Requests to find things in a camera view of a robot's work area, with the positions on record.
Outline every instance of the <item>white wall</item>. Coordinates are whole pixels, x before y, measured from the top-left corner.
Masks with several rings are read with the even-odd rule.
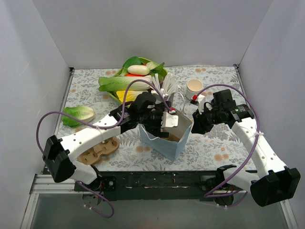
[[[43,168],[36,125],[61,105],[69,69],[31,0],[0,0],[0,228],[19,228]],[[41,128],[45,142],[56,116]]]
[[[290,203],[305,228],[305,0],[273,1],[240,69],[271,147],[301,173]]]
[[[240,63],[272,0],[33,0],[70,67]]]

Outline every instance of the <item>brown egg tray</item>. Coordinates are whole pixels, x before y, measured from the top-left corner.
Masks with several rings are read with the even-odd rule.
[[[99,143],[83,152],[78,156],[77,160],[85,165],[92,165],[98,162],[102,156],[109,156],[112,154],[119,146],[120,141],[117,137],[111,137],[105,140],[104,143]]]

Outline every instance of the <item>patterned tablecloth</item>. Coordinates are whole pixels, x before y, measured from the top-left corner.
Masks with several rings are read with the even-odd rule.
[[[224,83],[241,89],[234,67],[183,66],[166,69],[178,79],[182,87],[178,91],[182,94],[185,94],[186,83],[190,79],[199,79],[204,86]],[[96,117],[91,123],[103,118],[119,104],[107,93],[98,91],[98,79],[101,76],[110,77],[116,71],[117,69],[75,70],[66,106],[92,107]],[[207,101],[210,101],[213,92],[223,89],[213,87],[203,94],[207,96]],[[244,99],[237,92],[232,91],[232,94],[237,104],[244,104]],[[177,95],[173,106],[179,108],[182,105],[183,102]],[[196,106],[185,104],[186,115],[191,120],[195,109]],[[76,129],[60,125],[57,136],[70,135],[75,131]],[[238,137],[226,125],[216,125],[205,135],[190,134],[184,150],[174,162],[141,142],[138,127],[118,136],[118,139],[119,149],[96,164],[100,171],[215,170],[227,164],[239,165],[248,155]],[[245,169],[255,169],[252,160]]]

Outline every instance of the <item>white paper bag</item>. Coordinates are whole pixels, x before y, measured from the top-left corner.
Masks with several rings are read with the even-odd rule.
[[[170,133],[169,140],[155,137],[148,133],[143,125],[139,125],[141,140],[171,161],[174,161],[184,149],[192,128],[192,122],[188,117],[179,111],[176,111],[176,115],[179,116],[178,126],[164,128],[165,132]]]

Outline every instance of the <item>green bowl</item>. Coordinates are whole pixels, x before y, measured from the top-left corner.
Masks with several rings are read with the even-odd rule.
[[[139,57],[140,61],[142,63],[148,63],[148,62],[153,62],[155,63],[154,61],[151,61],[151,60],[148,60],[146,58],[143,58],[143,57]],[[118,70],[118,72],[116,74],[114,74],[112,77],[115,77],[117,75],[120,75],[122,73],[122,68],[120,70]],[[162,76],[162,78],[164,79],[167,75],[167,70],[165,68],[162,69],[160,75]],[[116,95],[115,92],[107,92],[115,101],[117,101],[118,103],[122,104],[121,101],[119,100],[118,96]]]

